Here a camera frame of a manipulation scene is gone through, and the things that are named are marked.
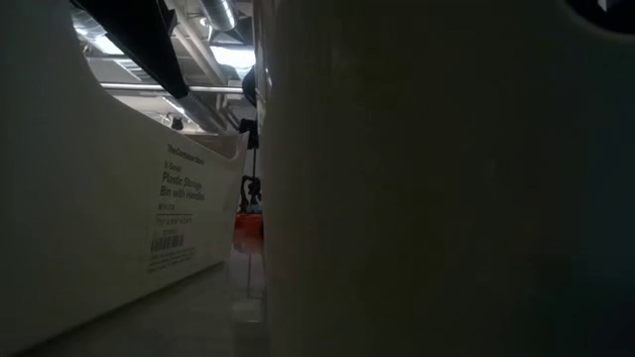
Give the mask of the silver ventilation duct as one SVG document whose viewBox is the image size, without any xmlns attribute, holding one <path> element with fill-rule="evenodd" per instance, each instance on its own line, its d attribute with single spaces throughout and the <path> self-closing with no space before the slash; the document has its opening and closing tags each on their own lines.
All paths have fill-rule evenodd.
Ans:
<svg viewBox="0 0 635 357">
<path fill-rule="evenodd" d="M 233 30 L 238 15 L 233 0 L 198 0 L 201 10 L 214 31 Z"/>
</svg>

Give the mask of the black aluminium rig frame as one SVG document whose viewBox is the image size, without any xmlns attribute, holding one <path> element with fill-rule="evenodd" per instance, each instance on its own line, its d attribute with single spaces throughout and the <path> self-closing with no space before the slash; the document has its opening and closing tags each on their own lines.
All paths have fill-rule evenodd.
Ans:
<svg viewBox="0 0 635 357">
<path fill-rule="evenodd" d="M 69 0 L 77 33 L 107 55 L 125 56 L 176 98 L 190 92 L 171 33 L 176 12 L 165 0 Z"/>
</svg>

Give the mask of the grey ceiling pipe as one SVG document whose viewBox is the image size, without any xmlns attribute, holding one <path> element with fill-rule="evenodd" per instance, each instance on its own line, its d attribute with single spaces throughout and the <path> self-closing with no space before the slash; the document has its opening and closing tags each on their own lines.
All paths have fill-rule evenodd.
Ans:
<svg viewBox="0 0 635 357">
<path fill-rule="evenodd" d="M 159 84 L 148 83 L 118 83 L 118 82 L 100 82 L 100 85 L 104 89 L 111 90 L 132 90 L 132 91 L 167 91 L 163 86 Z M 243 89 L 241 87 L 230 86 L 190 86 L 190 91 L 193 92 L 206 92 L 206 93 L 222 93 L 222 94 L 236 94 L 242 95 Z"/>
</svg>

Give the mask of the white plastic storage bin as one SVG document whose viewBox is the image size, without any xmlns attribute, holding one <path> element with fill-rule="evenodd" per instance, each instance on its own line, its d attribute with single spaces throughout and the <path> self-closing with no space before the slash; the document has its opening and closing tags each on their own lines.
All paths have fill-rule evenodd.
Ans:
<svg viewBox="0 0 635 357">
<path fill-rule="evenodd" d="M 635 0 L 254 0 L 274 357 L 635 357 Z"/>
<path fill-rule="evenodd" d="M 0 357 L 224 261 L 246 142 L 108 94 L 64 0 L 0 0 Z"/>
</svg>

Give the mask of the red toy brick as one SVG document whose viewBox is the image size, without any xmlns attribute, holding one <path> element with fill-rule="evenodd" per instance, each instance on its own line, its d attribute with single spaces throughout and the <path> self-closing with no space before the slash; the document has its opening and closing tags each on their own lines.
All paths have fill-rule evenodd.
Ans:
<svg viewBox="0 0 635 357">
<path fill-rule="evenodd" d="M 245 254 L 261 255 L 264 250 L 264 225 L 261 214 L 238 214 L 233 233 L 233 247 Z"/>
</svg>

